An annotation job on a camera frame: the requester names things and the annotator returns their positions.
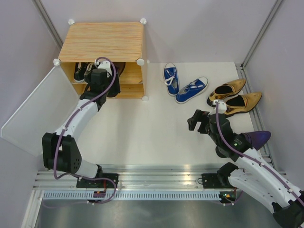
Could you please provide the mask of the purple loafer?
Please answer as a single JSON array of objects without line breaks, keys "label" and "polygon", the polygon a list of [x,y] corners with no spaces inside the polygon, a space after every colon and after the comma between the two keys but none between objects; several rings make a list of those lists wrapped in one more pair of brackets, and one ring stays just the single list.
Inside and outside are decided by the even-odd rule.
[{"label": "purple loafer", "polygon": [[256,150],[260,150],[271,137],[271,133],[269,131],[254,131],[242,133],[242,135]]},{"label": "purple loafer", "polygon": [[116,72],[118,73],[118,76],[120,77],[125,69],[126,63],[125,62],[114,62],[114,66],[116,68]]}]

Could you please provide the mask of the black canvas sneaker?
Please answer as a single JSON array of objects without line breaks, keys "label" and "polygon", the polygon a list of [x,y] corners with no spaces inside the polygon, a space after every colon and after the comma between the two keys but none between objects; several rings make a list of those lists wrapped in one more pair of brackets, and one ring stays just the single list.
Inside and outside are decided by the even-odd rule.
[{"label": "black canvas sneaker", "polygon": [[91,73],[95,69],[94,62],[88,63],[85,73],[84,73],[84,80],[85,82],[89,83],[91,78]]},{"label": "black canvas sneaker", "polygon": [[74,71],[74,80],[76,82],[83,82],[84,81],[84,74],[86,71],[87,63],[78,62],[75,64],[75,71]]}]

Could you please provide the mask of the blue canvas sneaker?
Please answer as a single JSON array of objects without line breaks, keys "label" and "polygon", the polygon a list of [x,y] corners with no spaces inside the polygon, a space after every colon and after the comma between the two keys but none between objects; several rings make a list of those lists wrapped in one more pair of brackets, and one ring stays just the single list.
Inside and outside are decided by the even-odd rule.
[{"label": "blue canvas sneaker", "polygon": [[179,92],[178,70],[174,63],[167,63],[164,67],[164,84],[170,96],[176,96]]},{"label": "blue canvas sneaker", "polygon": [[209,84],[209,80],[206,77],[200,77],[190,82],[183,87],[175,96],[175,101],[179,104],[184,104],[194,97],[205,92]]}]

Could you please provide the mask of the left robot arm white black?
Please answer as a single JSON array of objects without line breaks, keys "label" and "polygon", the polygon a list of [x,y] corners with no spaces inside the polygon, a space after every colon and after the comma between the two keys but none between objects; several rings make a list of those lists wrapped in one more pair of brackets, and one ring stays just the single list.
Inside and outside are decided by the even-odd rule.
[{"label": "left robot arm white black", "polygon": [[117,174],[109,176],[101,165],[83,159],[77,141],[107,98],[120,93],[118,70],[115,67],[95,68],[85,79],[87,85],[75,110],[54,133],[45,133],[42,137],[43,164],[53,170],[56,180],[72,175],[85,188],[114,188]]}]

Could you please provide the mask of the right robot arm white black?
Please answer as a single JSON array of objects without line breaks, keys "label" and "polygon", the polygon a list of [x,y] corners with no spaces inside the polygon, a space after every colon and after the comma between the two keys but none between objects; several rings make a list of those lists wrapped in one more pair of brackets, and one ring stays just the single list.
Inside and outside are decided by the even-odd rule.
[{"label": "right robot arm white black", "polygon": [[216,144],[216,154],[231,161],[218,169],[208,185],[214,182],[223,188],[237,188],[264,205],[282,228],[304,226],[304,192],[269,165],[256,148],[259,136],[266,132],[234,133],[223,114],[196,110],[187,120],[193,131],[208,135]]}]

